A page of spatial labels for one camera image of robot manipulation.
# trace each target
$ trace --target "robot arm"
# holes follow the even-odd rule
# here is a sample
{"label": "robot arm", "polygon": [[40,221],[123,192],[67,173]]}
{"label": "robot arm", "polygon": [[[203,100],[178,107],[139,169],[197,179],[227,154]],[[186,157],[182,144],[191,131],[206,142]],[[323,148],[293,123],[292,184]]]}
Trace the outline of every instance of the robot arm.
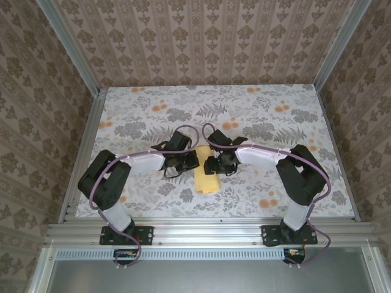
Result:
{"label": "robot arm", "polygon": [[[191,139],[184,134],[175,131],[168,142],[152,146],[157,151],[128,156],[127,158],[116,162],[108,174],[100,181],[93,202],[101,213],[106,217],[109,223],[117,230],[126,234],[133,234],[135,224],[132,218],[126,213],[121,202],[119,202],[122,190],[129,176],[138,175],[150,171],[166,171],[169,167],[174,167],[178,174],[192,170],[199,166],[196,151],[189,151],[183,154],[174,154],[168,152],[183,151]],[[79,180],[78,189],[89,199],[92,188],[103,170],[117,156],[108,150],[101,151],[89,168]]]}
{"label": "robot arm", "polygon": [[306,226],[307,215],[314,197],[326,185],[325,179],[309,165],[287,154],[299,156],[311,162],[323,172],[324,170],[313,157],[312,153],[303,145],[292,149],[282,149],[283,153],[275,153],[257,148],[257,144],[248,141],[245,137],[238,137],[234,141],[227,138],[220,130],[215,130],[208,140],[220,146],[238,146],[237,148],[211,147],[219,153],[217,158],[209,157],[204,165],[206,174],[225,173],[230,176],[236,172],[238,164],[254,164],[277,172],[290,198],[287,213],[278,228],[274,227],[268,238],[264,237],[264,244],[275,246],[279,244],[302,243],[303,233],[312,230]]}

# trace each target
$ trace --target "vented metal strip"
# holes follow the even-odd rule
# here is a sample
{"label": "vented metal strip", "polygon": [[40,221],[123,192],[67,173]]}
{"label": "vented metal strip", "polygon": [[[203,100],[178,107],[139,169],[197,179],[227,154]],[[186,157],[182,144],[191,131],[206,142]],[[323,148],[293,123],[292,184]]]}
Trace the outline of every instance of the vented metal strip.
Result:
{"label": "vented metal strip", "polygon": [[[60,248],[56,261],[113,260],[113,248]],[[222,261],[284,259],[283,248],[143,248],[140,260]]]}

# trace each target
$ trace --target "robotic arm base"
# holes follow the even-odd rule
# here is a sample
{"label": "robotic arm base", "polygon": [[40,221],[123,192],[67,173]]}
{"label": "robotic arm base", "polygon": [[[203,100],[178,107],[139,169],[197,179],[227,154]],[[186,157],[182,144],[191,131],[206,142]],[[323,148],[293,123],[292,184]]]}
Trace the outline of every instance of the robotic arm base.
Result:
{"label": "robotic arm base", "polygon": [[[152,245],[153,240],[153,227],[152,226],[136,226],[132,219],[132,222],[128,227],[123,230],[123,233],[128,234],[136,238],[140,245]],[[102,227],[101,236],[99,240],[100,245],[136,245],[129,238],[117,234],[109,226]]]}
{"label": "robotic arm base", "polygon": [[267,247],[278,245],[317,244],[316,232],[305,223],[299,230],[294,231],[283,220],[280,225],[261,226],[263,244]]}

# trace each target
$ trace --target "black wire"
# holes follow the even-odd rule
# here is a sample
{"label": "black wire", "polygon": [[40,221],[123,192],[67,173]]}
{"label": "black wire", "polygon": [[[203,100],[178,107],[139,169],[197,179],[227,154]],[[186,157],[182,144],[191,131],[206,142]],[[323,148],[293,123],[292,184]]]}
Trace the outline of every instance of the black wire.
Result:
{"label": "black wire", "polygon": [[236,172],[238,171],[238,164],[235,164],[235,171],[231,172],[231,173],[226,173],[226,177],[229,177],[229,176],[232,176],[233,174],[235,174]]}
{"label": "black wire", "polygon": [[151,146],[151,148],[153,148],[153,149],[155,149],[155,150],[158,150],[158,151],[161,151],[161,150],[163,149],[162,146],[163,146],[163,145],[166,145],[167,142],[168,142],[168,141],[165,140],[165,141],[159,143],[158,145],[153,145],[153,146]]}
{"label": "black wire", "polygon": [[172,176],[172,177],[167,177],[167,176],[166,176],[166,173],[167,173],[167,169],[164,170],[164,174],[163,174],[163,176],[165,177],[165,179],[174,179],[174,178],[176,178],[176,177],[181,176],[182,173],[183,173],[183,171],[180,172],[180,173],[178,173],[178,174],[176,174],[175,176]]}

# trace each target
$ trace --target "metal plate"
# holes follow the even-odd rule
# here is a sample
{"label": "metal plate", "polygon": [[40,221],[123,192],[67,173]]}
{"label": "metal plate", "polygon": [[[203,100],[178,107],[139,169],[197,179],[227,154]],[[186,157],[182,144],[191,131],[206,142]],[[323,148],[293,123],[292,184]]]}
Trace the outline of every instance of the metal plate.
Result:
{"label": "metal plate", "polygon": [[[159,247],[248,248],[264,246],[260,227],[263,225],[279,225],[281,218],[135,218],[134,221],[138,225],[155,228],[152,245],[158,245]],[[313,218],[312,224],[332,238],[332,247],[376,245],[376,238],[369,223],[357,223],[352,219],[341,218]],[[94,246],[98,248],[100,246],[101,229],[104,225],[102,219],[74,220],[63,225],[49,225],[44,246],[59,248],[89,248]],[[318,241],[317,245],[323,247],[327,239],[322,235],[318,235]]]}
{"label": "metal plate", "polygon": [[[118,235],[108,226],[102,227],[100,235],[100,245],[135,245],[132,240],[125,236]],[[152,245],[153,227],[135,226],[132,236],[136,238],[140,245]]]}
{"label": "metal plate", "polygon": [[[56,261],[113,260],[114,248],[60,248]],[[140,260],[283,260],[283,248],[143,248]]]}
{"label": "metal plate", "polygon": [[305,244],[318,244],[316,232],[312,230],[310,226],[304,225],[300,230],[301,234],[295,241],[287,242],[284,241],[284,238],[282,237],[280,225],[262,226],[262,242],[267,247],[274,247],[277,245],[303,245],[304,242]]}

